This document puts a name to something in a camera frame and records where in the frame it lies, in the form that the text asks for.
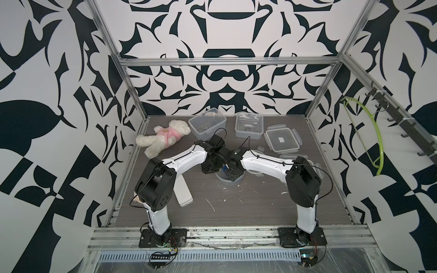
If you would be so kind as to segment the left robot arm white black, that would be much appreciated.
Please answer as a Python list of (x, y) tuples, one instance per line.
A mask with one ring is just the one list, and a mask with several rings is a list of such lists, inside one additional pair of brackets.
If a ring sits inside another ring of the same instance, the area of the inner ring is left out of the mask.
[(147, 163), (134, 190), (134, 198), (147, 210), (149, 229), (159, 236), (168, 234), (171, 223), (167, 204), (170, 201), (176, 180), (194, 166), (201, 166), (204, 174), (218, 172), (223, 166), (219, 150), (225, 147), (222, 137), (213, 135), (208, 141), (197, 141), (188, 150), (160, 160), (152, 158)]

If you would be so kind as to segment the clear lunch box lid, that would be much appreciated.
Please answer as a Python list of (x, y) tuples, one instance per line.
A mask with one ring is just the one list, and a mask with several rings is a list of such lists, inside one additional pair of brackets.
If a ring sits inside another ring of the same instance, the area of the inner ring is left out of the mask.
[(286, 125), (271, 125), (264, 133), (268, 147), (278, 154), (290, 154), (298, 152), (302, 139), (295, 129)]
[(314, 163), (312, 160), (309, 160), (307, 155), (303, 155), (303, 154), (281, 154), (279, 156), (281, 159), (290, 159), (290, 160), (296, 160), (297, 157), (303, 157), (305, 158), (310, 165), (314, 166), (314, 170), (317, 173), (317, 175), (323, 179), (325, 177), (324, 172), (321, 170), (322, 166), (319, 163)]

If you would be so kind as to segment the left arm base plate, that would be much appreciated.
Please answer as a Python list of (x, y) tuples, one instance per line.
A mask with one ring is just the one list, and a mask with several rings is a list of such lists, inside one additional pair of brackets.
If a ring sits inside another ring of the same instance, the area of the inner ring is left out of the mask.
[(187, 241), (187, 229), (173, 229), (170, 227), (163, 234), (158, 235), (151, 228), (141, 231), (139, 248), (179, 247)]

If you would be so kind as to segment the clear rectangular lunch box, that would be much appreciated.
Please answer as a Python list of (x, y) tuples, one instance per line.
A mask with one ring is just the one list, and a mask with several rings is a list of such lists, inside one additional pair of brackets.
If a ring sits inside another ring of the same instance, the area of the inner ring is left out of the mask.
[(261, 139), (264, 134), (264, 117), (254, 113), (237, 113), (235, 135), (237, 138)]
[(226, 116), (218, 109), (212, 108), (203, 114), (190, 118), (188, 124), (198, 140), (208, 141), (217, 129), (225, 128), (226, 121)]

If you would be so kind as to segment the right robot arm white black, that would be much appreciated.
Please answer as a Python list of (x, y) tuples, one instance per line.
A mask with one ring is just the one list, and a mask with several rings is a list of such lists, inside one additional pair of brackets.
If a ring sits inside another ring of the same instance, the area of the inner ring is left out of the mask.
[(297, 205), (297, 229), (311, 234), (316, 229), (316, 202), (320, 193), (321, 179), (303, 157), (281, 159), (259, 154), (246, 147), (229, 150), (226, 147), (217, 152), (226, 167), (226, 175), (234, 181), (245, 171), (256, 171), (275, 177), (286, 184), (288, 193)]

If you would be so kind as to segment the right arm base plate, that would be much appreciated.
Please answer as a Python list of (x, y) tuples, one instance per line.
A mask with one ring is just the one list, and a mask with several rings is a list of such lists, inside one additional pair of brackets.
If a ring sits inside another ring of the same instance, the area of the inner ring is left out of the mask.
[(312, 233), (304, 232), (298, 227), (280, 227), (277, 231), (279, 244), (283, 248), (302, 248), (305, 246), (327, 245), (324, 231), (319, 225), (316, 225)]

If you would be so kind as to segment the round clear container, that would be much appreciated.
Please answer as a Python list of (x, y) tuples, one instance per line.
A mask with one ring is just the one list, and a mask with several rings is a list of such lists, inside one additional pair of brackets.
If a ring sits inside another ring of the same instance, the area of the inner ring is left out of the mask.
[(245, 174), (242, 174), (235, 181), (231, 181), (231, 179), (226, 176), (226, 174), (223, 170), (216, 172), (215, 175), (216, 175), (217, 179), (219, 180), (219, 182), (221, 182), (224, 185), (237, 185), (243, 181), (244, 176), (245, 176)]

